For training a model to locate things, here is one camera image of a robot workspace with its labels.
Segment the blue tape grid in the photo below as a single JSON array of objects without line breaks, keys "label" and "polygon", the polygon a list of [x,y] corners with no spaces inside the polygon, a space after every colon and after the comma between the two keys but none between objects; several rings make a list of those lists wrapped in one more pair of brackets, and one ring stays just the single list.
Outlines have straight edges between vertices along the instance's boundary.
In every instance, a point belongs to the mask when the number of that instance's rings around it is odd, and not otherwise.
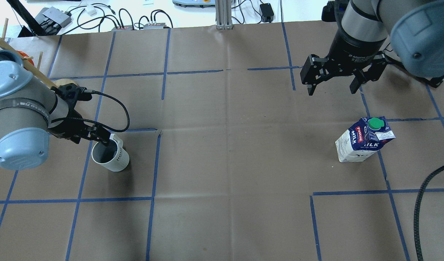
[{"label": "blue tape grid", "polygon": [[[247,70],[248,71],[265,71],[265,70],[286,70],[286,69],[289,69],[290,70],[291,81],[292,81],[292,87],[293,87],[293,90],[295,91],[296,90],[296,86],[295,86],[295,78],[294,78],[294,74],[293,74],[293,69],[300,69],[300,68],[302,68],[302,66],[293,66],[292,65],[290,48],[289,48],[289,44],[288,44],[288,38],[287,38],[286,29],[285,29],[285,24],[282,23],[281,25],[282,25],[282,30],[283,30],[284,38],[285,38],[285,46],[286,46],[286,50],[287,50],[289,66],[248,68]],[[169,29],[168,30],[168,35],[167,35],[167,43],[166,43],[164,72],[107,75],[108,68],[109,68],[109,63],[111,61],[111,54],[112,54],[112,49],[113,49],[113,45],[114,45],[114,39],[115,39],[115,32],[113,33],[113,36],[112,36],[111,48],[110,48],[110,51],[109,51],[107,65],[106,65],[106,70],[105,70],[104,75],[99,75],[99,76],[80,76],[80,77],[74,77],[74,78],[71,78],[71,79],[103,79],[103,83],[102,83],[102,87],[101,87],[101,91],[103,91],[104,90],[104,85],[105,85],[105,82],[106,82],[107,78],[129,77],[129,76],[155,76],[155,75],[163,75],[164,79],[163,79],[163,87],[162,87],[162,99],[164,99],[164,96],[165,96],[165,85],[166,85],[166,76],[167,75],[191,74],[191,73],[218,73],[218,72],[224,71],[224,70],[207,70],[207,71],[176,71],[176,72],[168,72],[167,71],[167,65],[168,65],[168,58],[169,58],[169,42],[170,42],[170,29]],[[58,51],[59,51],[59,48],[61,46],[61,40],[62,40],[62,36],[59,37],[58,45],[57,45],[57,48],[56,48],[53,60],[51,62],[51,65],[50,65],[49,72],[48,72],[48,77],[51,75],[51,72],[53,70],[55,58],[56,58],[56,56],[58,54]],[[437,106],[437,104],[435,102],[435,99],[433,98],[433,95],[432,95],[429,87],[426,86],[426,88],[427,88],[428,94],[429,94],[429,96],[430,96],[430,98],[431,98],[431,100],[433,102],[433,105],[436,108],[436,112],[438,113],[438,117],[436,117],[436,118],[429,118],[429,119],[411,118],[411,119],[387,119],[387,120],[389,122],[440,120],[441,123],[443,124],[443,127],[444,127],[444,117],[441,115],[441,112],[440,112],[440,110],[439,110],[439,108],[438,108],[438,106]],[[363,104],[364,104],[364,106],[366,108],[366,113],[367,113],[368,116],[370,116],[370,111],[368,109],[366,98],[364,96],[362,88],[360,88],[360,91],[361,91],[361,96],[362,96]],[[98,115],[99,115],[101,98],[102,97],[100,96],[99,102],[98,102],[98,107],[96,109],[95,119],[97,119]],[[157,131],[157,129],[129,129],[127,132],[148,132],[148,131]],[[80,186],[79,192],[78,192],[78,198],[76,198],[76,199],[48,199],[48,200],[10,200],[10,196],[11,196],[11,193],[12,193],[15,181],[16,181],[17,174],[18,174],[18,172],[15,172],[15,175],[13,177],[13,180],[12,180],[12,183],[11,183],[11,186],[10,186],[10,189],[9,189],[8,196],[7,196],[6,200],[0,200],[0,204],[3,204],[3,211],[1,212],[1,215],[0,215],[0,226],[1,226],[2,222],[3,222],[3,218],[4,218],[4,214],[6,212],[6,208],[7,208],[7,206],[9,204],[76,203],[76,210],[75,210],[75,213],[74,213],[73,224],[72,224],[71,234],[70,234],[69,244],[68,244],[68,250],[67,250],[67,253],[66,253],[66,261],[68,261],[69,260],[69,255],[70,255],[70,250],[71,250],[71,244],[72,244],[72,240],[73,240],[73,234],[74,234],[74,230],[75,230],[76,219],[77,219],[77,216],[78,216],[78,208],[79,208],[79,204],[80,203],[82,203],[82,202],[117,202],[117,201],[131,201],[131,200],[150,200],[151,201],[151,209],[150,209],[150,212],[149,212],[148,241],[147,241],[147,246],[146,246],[146,260],[148,261],[149,260],[149,253],[150,253],[150,250],[151,250],[151,231],[152,231],[152,221],[153,221],[153,214],[154,214],[154,196],[156,194],[157,167],[158,167],[158,163],[159,163],[160,140],[161,140],[161,135],[158,136],[158,141],[157,141],[157,151],[156,151],[156,159],[155,159],[153,190],[152,190],[152,196],[151,197],[81,198],[81,194],[82,194],[82,190],[83,190],[83,184],[85,182],[86,169],[87,169],[88,162],[89,162],[89,155],[90,155],[91,147],[92,147],[92,143],[90,142],[90,145],[89,145],[89,148],[88,148],[88,152],[87,152],[87,156],[86,156],[86,163],[85,163],[84,171],[83,171],[83,174],[82,174],[81,186]],[[386,180],[385,164],[383,163],[383,158],[382,158],[380,152],[378,152],[378,156],[379,156],[380,164],[381,164],[381,167],[382,167],[383,177]],[[389,195],[390,201],[391,201],[391,206],[393,208],[393,213],[395,215],[396,224],[398,226],[398,232],[399,232],[399,235],[400,235],[400,238],[401,238],[401,244],[403,245],[404,254],[406,256],[406,260],[407,261],[410,260],[409,255],[408,255],[408,251],[407,251],[407,247],[406,247],[406,242],[404,240],[404,236],[402,234],[401,226],[400,226],[400,223],[399,223],[398,213],[396,211],[396,206],[395,206],[394,199],[393,199],[392,195],[394,193],[416,193],[416,192],[418,192],[418,189],[392,190],[388,180],[386,180],[386,185],[387,185],[387,190],[325,191],[325,192],[314,192],[313,195],[310,196],[311,215],[312,215],[312,220],[313,220],[314,236],[315,236],[316,248],[317,248],[317,256],[318,256],[318,260],[319,261],[322,260],[322,257],[321,257],[321,252],[320,252],[320,244],[319,244],[319,238],[318,238],[317,221],[316,221],[316,217],[315,217],[313,196],[322,196],[322,195],[374,195],[374,194],[388,194]],[[428,189],[426,189],[426,192],[444,192],[444,188],[428,188]]]},{"label": "blue tape grid", "polygon": [[[434,108],[436,109],[436,112],[438,114],[438,117],[436,118],[428,118],[428,119],[423,119],[423,118],[409,118],[409,119],[388,119],[389,122],[403,122],[403,121],[432,121],[432,120],[439,120],[441,121],[441,124],[443,125],[444,128],[444,117],[441,114],[441,111],[438,108],[438,105],[436,104],[436,101],[433,97],[433,94],[431,93],[431,90],[429,88],[428,85],[425,85],[426,90],[428,92],[428,95],[433,103]],[[366,114],[368,117],[371,116],[367,102],[366,102],[366,97],[363,93],[363,89],[360,87],[360,93],[361,93],[361,98],[362,98],[362,102],[364,107],[366,108]],[[387,180],[387,172],[386,172],[386,168],[385,168],[385,163],[383,162],[383,157],[381,152],[378,152],[378,159],[380,161],[380,165],[382,168],[382,173],[383,173],[383,178],[385,179],[385,183],[386,183],[386,188],[387,190],[362,190],[362,191],[325,191],[325,192],[314,192],[311,197],[311,215],[312,215],[312,220],[313,220],[313,229],[314,229],[314,235],[315,235],[315,241],[316,241],[316,246],[317,246],[317,258],[319,261],[322,260],[321,257],[321,253],[320,253],[320,247],[319,247],[319,239],[318,239],[318,230],[317,230],[317,221],[316,221],[316,217],[315,217],[315,210],[314,210],[314,202],[313,202],[313,196],[322,196],[322,195],[375,195],[375,194],[388,194],[389,199],[390,199],[390,203],[391,203],[391,208],[393,210],[393,214],[394,214],[394,218],[396,221],[396,226],[398,228],[398,233],[399,233],[399,238],[401,239],[401,245],[403,247],[403,251],[404,251],[404,256],[406,257],[406,261],[410,261],[411,258],[409,257],[409,252],[407,250],[407,245],[406,245],[406,240],[404,238],[403,235],[403,231],[401,228],[401,223],[399,221],[399,216],[398,216],[398,211],[396,210],[396,205],[394,202],[394,198],[393,198],[393,194],[394,193],[417,193],[419,191],[419,189],[409,189],[409,190],[392,190],[391,189],[391,185],[390,182]],[[426,192],[444,192],[444,188],[429,188],[426,189]]]},{"label": "blue tape grid", "polygon": [[[9,201],[11,194],[13,193],[13,188],[14,188],[14,184],[16,182],[17,174],[18,174],[18,172],[16,171],[14,173],[14,177],[13,177],[13,181],[11,182],[11,186],[9,187],[9,192],[8,192],[8,196],[6,197],[6,201]],[[0,228],[1,228],[1,224],[3,223],[3,218],[4,218],[4,214],[6,213],[7,207],[8,207],[8,204],[5,203],[3,206],[3,211],[1,211],[1,215],[0,215]]]},{"label": "blue tape grid", "polygon": [[[103,82],[101,84],[101,92],[104,92],[104,85],[106,84],[106,76],[107,76],[107,72],[109,70],[109,63],[111,62],[112,49],[114,48],[114,40],[115,39],[116,39],[116,32],[112,33],[111,47],[109,49],[109,55],[108,55],[108,58],[107,58],[106,69],[104,70]],[[96,106],[95,121],[98,120],[99,109],[101,107],[102,97],[103,96],[99,97],[98,105]],[[92,142],[90,141],[90,143],[88,145],[87,154],[86,154],[85,165],[84,165],[84,168],[83,168],[83,174],[82,174],[82,179],[81,179],[81,183],[80,183],[80,188],[78,189],[78,196],[77,196],[77,202],[76,202],[76,205],[75,205],[75,212],[74,212],[74,217],[73,217],[73,221],[72,221],[71,233],[70,233],[70,236],[69,236],[69,243],[67,245],[66,261],[69,260],[69,257],[70,257],[70,254],[71,254],[72,240],[73,240],[73,237],[74,237],[75,225],[77,224],[78,209],[79,209],[80,203],[81,203],[83,186],[84,186],[85,177],[86,177],[86,170],[87,170],[87,167],[88,167],[88,162],[90,160],[91,147],[92,147]]]}]

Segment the orange object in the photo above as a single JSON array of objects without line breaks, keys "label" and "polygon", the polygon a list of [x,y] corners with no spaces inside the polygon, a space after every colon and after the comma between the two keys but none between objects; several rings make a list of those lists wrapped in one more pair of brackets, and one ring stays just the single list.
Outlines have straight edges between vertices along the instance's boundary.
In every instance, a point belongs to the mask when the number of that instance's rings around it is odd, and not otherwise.
[{"label": "orange object", "polygon": [[[28,56],[28,54],[24,53],[23,51],[18,51],[20,53],[20,55],[22,55],[24,58],[26,57],[30,57]],[[35,64],[33,63],[32,59],[27,59],[27,61],[29,61],[33,66],[35,66]]]}]

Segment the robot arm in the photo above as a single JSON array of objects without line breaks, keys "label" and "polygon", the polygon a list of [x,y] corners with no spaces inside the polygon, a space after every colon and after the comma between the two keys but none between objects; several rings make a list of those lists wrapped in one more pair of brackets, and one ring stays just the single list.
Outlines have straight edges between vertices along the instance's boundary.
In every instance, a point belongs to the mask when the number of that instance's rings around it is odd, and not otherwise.
[{"label": "robot arm", "polygon": [[48,158],[48,133],[77,144],[84,138],[107,145],[110,132],[104,125],[86,125],[74,109],[96,93],[75,84],[49,89],[23,68],[17,54],[0,50],[0,167],[41,165]]},{"label": "robot arm", "polygon": [[309,55],[301,70],[309,95],[335,76],[354,75],[353,94],[361,84],[377,81],[389,62],[379,51],[388,34],[407,71],[444,76],[444,0],[336,0],[324,7],[322,20],[336,21],[338,31],[328,55]]}]

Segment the mug handle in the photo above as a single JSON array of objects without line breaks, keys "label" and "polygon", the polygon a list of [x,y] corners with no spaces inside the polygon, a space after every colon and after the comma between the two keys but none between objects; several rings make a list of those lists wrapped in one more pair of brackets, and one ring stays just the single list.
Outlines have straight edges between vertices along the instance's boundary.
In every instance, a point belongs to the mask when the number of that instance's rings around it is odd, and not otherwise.
[{"label": "mug handle", "polygon": [[124,141],[122,141],[122,139],[120,139],[116,134],[111,134],[111,137],[109,137],[109,139],[111,140],[115,140],[117,142],[117,145],[119,147],[122,147],[124,145]]}]

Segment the blue milk label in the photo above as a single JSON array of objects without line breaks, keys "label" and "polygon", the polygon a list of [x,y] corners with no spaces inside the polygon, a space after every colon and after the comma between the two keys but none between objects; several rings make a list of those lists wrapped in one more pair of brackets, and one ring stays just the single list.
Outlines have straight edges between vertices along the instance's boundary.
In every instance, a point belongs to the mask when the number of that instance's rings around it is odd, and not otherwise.
[{"label": "blue milk label", "polygon": [[340,162],[363,162],[396,138],[385,117],[376,117],[384,123],[377,130],[369,126],[368,121],[372,118],[361,118],[335,142]]}]

